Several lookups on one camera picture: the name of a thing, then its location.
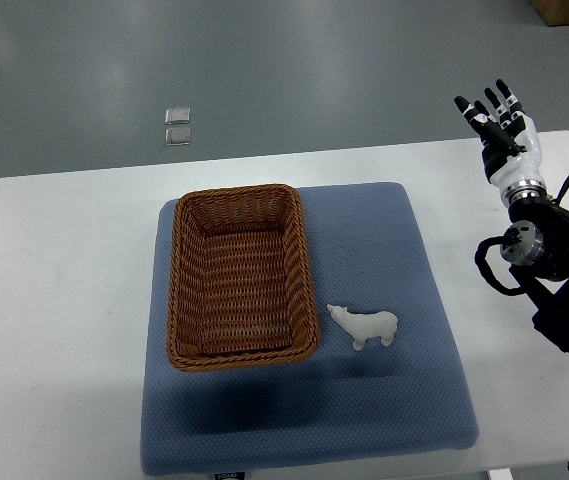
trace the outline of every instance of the black cable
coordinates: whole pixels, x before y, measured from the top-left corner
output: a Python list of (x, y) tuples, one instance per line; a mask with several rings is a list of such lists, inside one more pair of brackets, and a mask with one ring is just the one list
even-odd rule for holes
[(475, 252), (475, 264), (480, 271), (482, 278), (486, 280), (491, 287), (500, 292), (502, 295), (507, 295), (509, 297), (514, 297), (516, 295), (522, 295), (526, 293), (522, 287), (508, 288), (502, 285), (491, 270), (491, 266), (486, 261), (486, 254), (488, 249), (495, 245), (514, 245), (516, 240), (513, 237), (491, 237), (480, 242), (477, 246), (477, 251)]

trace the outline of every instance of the robot finger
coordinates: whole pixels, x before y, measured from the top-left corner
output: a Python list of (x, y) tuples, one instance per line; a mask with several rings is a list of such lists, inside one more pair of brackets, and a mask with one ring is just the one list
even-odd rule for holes
[(495, 82), (495, 85), (497, 86), (497, 89), (502, 93), (502, 95), (504, 95), (504, 98), (506, 99), (506, 105), (508, 105), (508, 108), (511, 111), (511, 117), (513, 120), (523, 114), (524, 111), (522, 110), (522, 104), (517, 99), (517, 97), (513, 95), (513, 92), (511, 92), (511, 89), (508, 88), (506, 83), (504, 83), (504, 81), (500, 78)]
[(495, 120), (495, 117), (493, 115), (491, 115), (491, 113), (488, 111), (488, 109), (484, 106), (484, 104), (482, 102), (480, 102), (479, 100), (475, 100), (475, 108), (477, 108), (477, 110), (480, 113), (483, 113), (484, 115), (486, 115), (490, 120), (492, 120), (493, 122), (497, 123), (497, 120)]
[(493, 145), (504, 155), (517, 155), (520, 147), (488, 115), (480, 112), (464, 97), (455, 97), (455, 105), (473, 130), (480, 136), (482, 143)]
[(511, 123), (511, 115), (508, 113), (508, 110), (504, 105), (502, 105), (500, 99), (497, 98), (495, 92), (490, 88), (484, 89), (484, 95), (486, 95), (488, 101), (491, 102), (491, 105), (495, 108), (495, 113), (497, 113), (497, 116), (500, 119), (500, 126), (502, 128), (506, 128), (508, 124)]

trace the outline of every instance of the label tag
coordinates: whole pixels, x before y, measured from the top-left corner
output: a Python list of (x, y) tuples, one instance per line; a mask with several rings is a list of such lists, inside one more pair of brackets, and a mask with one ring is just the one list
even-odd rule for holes
[(244, 480), (246, 476), (245, 472), (235, 472), (235, 473), (216, 473), (215, 480), (227, 480), (227, 479), (238, 479)]

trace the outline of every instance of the white animal figurine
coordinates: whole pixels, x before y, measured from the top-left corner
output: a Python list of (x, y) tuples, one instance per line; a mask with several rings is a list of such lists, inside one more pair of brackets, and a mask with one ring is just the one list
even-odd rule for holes
[(382, 345), (388, 347), (397, 332), (397, 317), (391, 312), (377, 312), (370, 315), (349, 313), (347, 307), (327, 305), (333, 320), (355, 339), (353, 348), (361, 350), (366, 340), (382, 337)]

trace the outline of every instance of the gray floor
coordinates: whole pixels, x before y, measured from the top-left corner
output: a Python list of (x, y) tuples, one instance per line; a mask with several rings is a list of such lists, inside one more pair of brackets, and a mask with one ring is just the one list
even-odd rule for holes
[(569, 27), (524, 0), (0, 0), (0, 177), (467, 138), (498, 77), (569, 130)]

